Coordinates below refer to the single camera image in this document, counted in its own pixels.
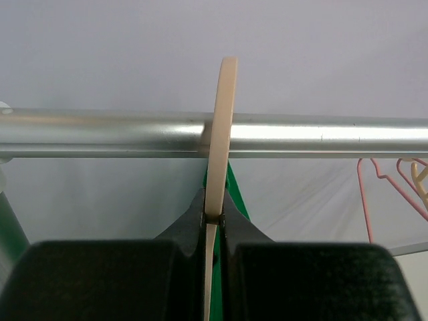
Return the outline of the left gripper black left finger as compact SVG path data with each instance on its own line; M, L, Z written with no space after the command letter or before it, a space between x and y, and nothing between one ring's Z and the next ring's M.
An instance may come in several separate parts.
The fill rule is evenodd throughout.
M154 239L32 245L1 294L2 320L202 320L204 190Z

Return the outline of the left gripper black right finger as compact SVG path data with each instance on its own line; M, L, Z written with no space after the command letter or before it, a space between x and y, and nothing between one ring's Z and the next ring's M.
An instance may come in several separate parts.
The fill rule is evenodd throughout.
M224 196L225 320L418 320L401 269L368 243L276 242Z

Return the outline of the green t shirt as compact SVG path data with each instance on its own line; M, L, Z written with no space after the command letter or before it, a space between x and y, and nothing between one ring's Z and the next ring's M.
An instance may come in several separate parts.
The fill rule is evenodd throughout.
M246 218L249 218L239 185L231 168L227 169L226 189L235 206ZM4 180L1 179L1 285L3 285L12 270L13 265L29 246L28 239L23 231L5 193ZM220 237L216 234L213 248L213 268L211 282L210 320L223 319L221 293L221 256Z

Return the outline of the beige wooden hanger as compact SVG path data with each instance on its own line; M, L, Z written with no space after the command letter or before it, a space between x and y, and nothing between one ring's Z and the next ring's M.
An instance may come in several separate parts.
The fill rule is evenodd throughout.
M223 210L231 125L235 105L237 67L238 59L236 57L225 57L221 62L211 127L204 209L207 222L204 320L208 320L210 317L213 253L217 226Z
M411 178L417 190L419 198L422 200L425 208L428 208L427 190L424 187L423 181L427 178L427 166L421 171L418 170L417 162L411 163Z

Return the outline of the pink wire hanger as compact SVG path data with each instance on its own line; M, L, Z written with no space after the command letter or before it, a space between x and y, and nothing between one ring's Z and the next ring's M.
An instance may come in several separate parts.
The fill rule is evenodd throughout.
M417 162L417 167L418 170L421 171L425 168L425 166L427 166L427 162L423 161L419 158L399 158L397 163L396 163L396 170L399 173L399 175L402 177L402 179L406 182L406 184L408 184L408 186L415 192L415 194L418 196L417 194L417 190L413 184L412 178L409 178L401 169L401 163L403 162L407 162L410 163L410 171L411 171L411 163L412 162ZM412 205L412 207L416 210L416 212L418 212L418 214L420 214L420 216L422 216L422 218L424 218L424 220L427 221L427 209L424 206L424 209L422 209L421 206L419 206L415 201L413 201L412 199L408 200L408 203Z
M366 193L365 193L364 181L363 181L363 177L362 177L362 162L363 161L365 161L365 158L360 158L357 161L356 175L357 175L357 180L358 180L358 188L359 188L359 192L360 192L360 200L361 200L361 204L362 204L362 212L364 215L364 223L365 223L365 227L366 227L366 234L368 237L368 242L373 243L374 238L373 238L373 232L372 232L372 225L371 225L368 205L366 202ZM378 162L374 158L370 158L370 162L375 169L375 175L376 175L377 179L385 180L387 177L381 173L380 166L379 166Z

